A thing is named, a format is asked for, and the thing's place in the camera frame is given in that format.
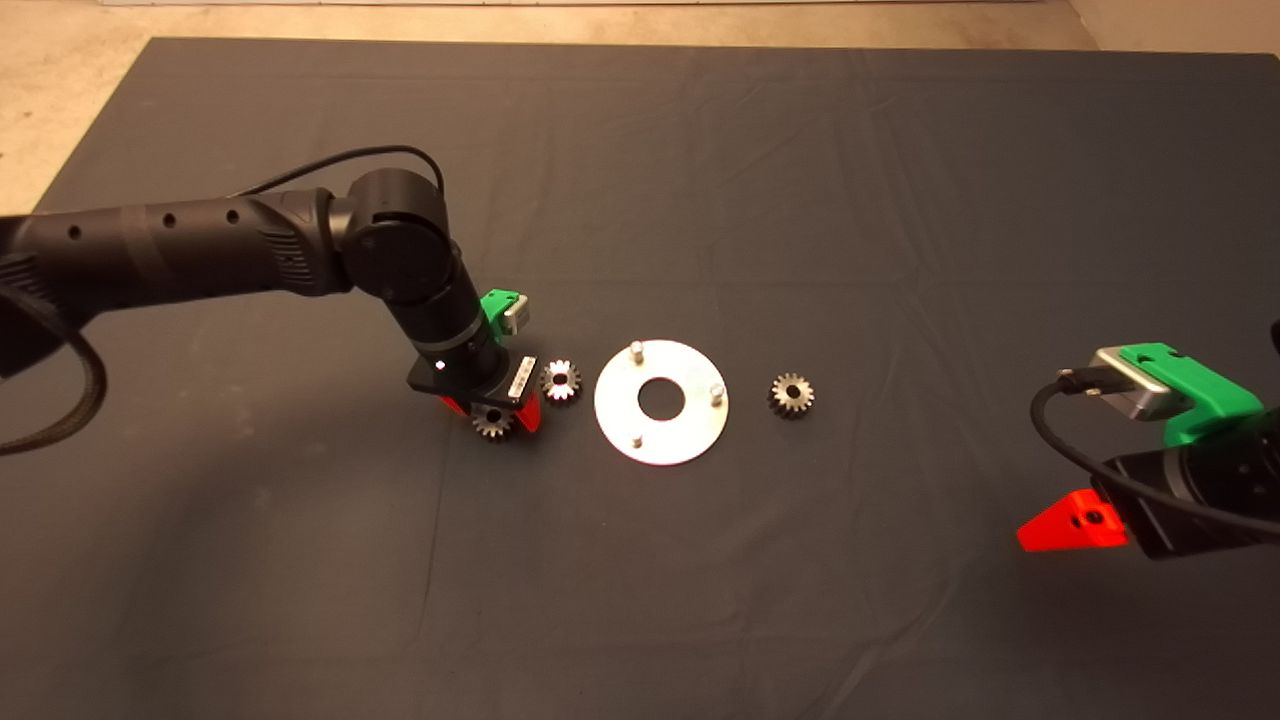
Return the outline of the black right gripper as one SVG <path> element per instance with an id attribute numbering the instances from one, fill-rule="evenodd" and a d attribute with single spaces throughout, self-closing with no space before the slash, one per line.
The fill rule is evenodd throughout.
<path id="1" fill-rule="evenodd" d="M 1103 464 L 1120 477 L 1203 509 L 1268 519 L 1267 433 L 1224 433 L 1197 445 L 1120 455 Z M 1151 560 L 1268 542 L 1256 532 L 1142 498 L 1102 475 L 1093 475 L 1091 484 L 1093 489 L 1075 489 L 1025 521 L 1018 529 L 1021 550 L 1123 547 L 1130 542 L 1126 529 Z"/>

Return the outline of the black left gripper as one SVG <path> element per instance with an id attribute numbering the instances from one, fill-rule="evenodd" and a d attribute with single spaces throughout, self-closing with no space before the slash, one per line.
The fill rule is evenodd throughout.
<path id="1" fill-rule="evenodd" d="M 453 414 L 472 418 L 475 404 L 516 407 L 515 420 L 524 432 L 541 427 L 541 392 L 534 386 L 540 359 L 520 348 L 509 350 L 490 325 L 440 342 L 413 342 L 419 359 L 410 369 L 412 389 L 435 395 Z"/>

